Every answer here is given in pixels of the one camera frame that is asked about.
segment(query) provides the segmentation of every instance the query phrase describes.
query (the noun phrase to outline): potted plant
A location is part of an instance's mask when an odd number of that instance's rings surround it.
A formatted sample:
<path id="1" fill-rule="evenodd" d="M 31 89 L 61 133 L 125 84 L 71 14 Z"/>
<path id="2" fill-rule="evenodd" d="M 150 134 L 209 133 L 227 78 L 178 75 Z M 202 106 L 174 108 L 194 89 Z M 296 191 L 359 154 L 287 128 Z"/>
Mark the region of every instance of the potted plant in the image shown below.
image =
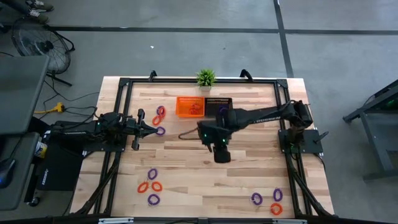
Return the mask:
<path id="1" fill-rule="evenodd" d="M 210 91 L 216 81 L 216 75 L 211 69 L 202 69 L 197 73 L 197 81 L 202 91 Z"/>

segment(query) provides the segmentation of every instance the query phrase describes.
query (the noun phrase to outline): black floor stripe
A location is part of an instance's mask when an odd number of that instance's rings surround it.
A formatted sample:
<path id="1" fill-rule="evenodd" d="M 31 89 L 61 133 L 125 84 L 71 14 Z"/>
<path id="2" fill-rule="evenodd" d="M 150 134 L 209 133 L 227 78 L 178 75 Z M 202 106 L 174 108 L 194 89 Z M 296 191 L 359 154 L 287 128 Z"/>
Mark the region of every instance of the black floor stripe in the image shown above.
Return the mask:
<path id="1" fill-rule="evenodd" d="M 88 27 L 88 26 L 51 26 L 56 31 L 88 32 L 207 32 L 207 33 L 245 33 L 277 34 L 278 29 L 245 29 L 245 28 L 173 28 L 173 27 Z"/>
<path id="2" fill-rule="evenodd" d="M 278 0 L 274 0 L 274 6 L 275 6 L 275 13 L 276 13 L 276 21 L 278 23 L 278 28 L 280 31 L 279 32 L 280 45 L 282 47 L 282 54 L 284 56 L 286 75 L 287 75 L 287 78 L 293 78 L 294 74 L 293 74 L 292 62 L 290 61 L 289 49 L 287 48 L 286 34 L 284 32 L 284 29 L 285 29 L 284 22 L 282 19 L 282 13 L 280 12 Z"/>
<path id="3" fill-rule="evenodd" d="M 398 30 L 314 30 L 285 29 L 286 34 L 308 35 L 398 35 Z"/>
<path id="4" fill-rule="evenodd" d="M 12 24 L 8 23 L 4 23 L 3 25 L 5 27 L 12 26 Z M 52 25 L 50 25 L 50 27 L 56 31 L 83 31 L 83 32 L 197 32 L 197 33 L 209 32 L 209 33 L 246 33 L 246 34 L 279 33 L 279 29 L 266 29 L 266 28 L 256 29 L 256 28 L 101 27 L 101 26 L 52 26 Z M 398 30 L 318 30 L 318 29 L 281 29 L 281 30 L 284 34 L 307 34 L 307 35 L 398 35 Z"/>

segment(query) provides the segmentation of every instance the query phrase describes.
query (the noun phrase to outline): gray concrete floor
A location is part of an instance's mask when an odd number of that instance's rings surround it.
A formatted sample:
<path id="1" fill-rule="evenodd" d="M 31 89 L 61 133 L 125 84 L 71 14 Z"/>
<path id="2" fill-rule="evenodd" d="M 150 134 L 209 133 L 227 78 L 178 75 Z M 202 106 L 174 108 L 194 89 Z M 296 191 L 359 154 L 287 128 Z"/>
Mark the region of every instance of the gray concrete floor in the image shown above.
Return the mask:
<path id="1" fill-rule="evenodd" d="M 272 0 L 48 0 L 51 25 L 130 27 L 277 28 Z M 280 0 L 287 29 L 398 29 L 397 1 Z M 72 64 L 56 84 L 67 98 L 99 91 L 105 75 L 193 75 L 209 67 L 218 76 L 237 76 L 242 68 L 254 77 L 286 77 L 277 34 L 206 34 L 148 32 L 62 32 L 74 41 Z M 287 35 L 294 77 L 304 78 L 315 124 L 330 134 L 323 140 L 326 175 L 335 213 L 341 217 L 398 221 L 398 180 L 364 183 L 378 170 L 362 124 L 341 119 L 398 75 L 398 36 Z M 16 54 L 9 34 L 0 50 Z M 37 109 L 53 93 L 43 87 Z M 97 96 L 65 102 L 95 105 Z M 67 114 L 44 120 L 81 121 Z M 21 204 L 0 219 L 63 213 L 71 192 L 49 192 L 35 208 Z"/>

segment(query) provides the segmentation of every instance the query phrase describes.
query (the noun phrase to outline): fan guard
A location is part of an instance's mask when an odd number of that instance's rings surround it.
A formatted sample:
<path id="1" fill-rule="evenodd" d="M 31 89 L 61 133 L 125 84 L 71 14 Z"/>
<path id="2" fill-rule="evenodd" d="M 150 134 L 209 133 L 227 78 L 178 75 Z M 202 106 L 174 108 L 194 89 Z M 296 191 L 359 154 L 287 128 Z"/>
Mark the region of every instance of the fan guard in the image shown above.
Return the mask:
<path id="1" fill-rule="evenodd" d="M 47 55 L 50 58 L 47 73 L 61 74 L 70 65 L 70 52 L 64 38 L 49 26 L 22 18 L 12 27 L 12 42 L 21 56 Z"/>

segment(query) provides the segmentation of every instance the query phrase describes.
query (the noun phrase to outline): plant pot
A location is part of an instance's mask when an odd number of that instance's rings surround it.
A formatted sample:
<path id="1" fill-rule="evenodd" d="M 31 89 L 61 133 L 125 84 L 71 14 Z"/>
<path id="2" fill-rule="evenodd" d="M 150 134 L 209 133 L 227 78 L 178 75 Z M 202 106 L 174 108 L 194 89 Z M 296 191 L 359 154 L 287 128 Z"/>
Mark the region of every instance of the plant pot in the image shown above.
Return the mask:
<path id="1" fill-rule="evenodd" d="M 201 91 L 210 91 L 211 90 L 211 86 L 201 86 L 201 87 L 199 87 L 199 89 Z"/>

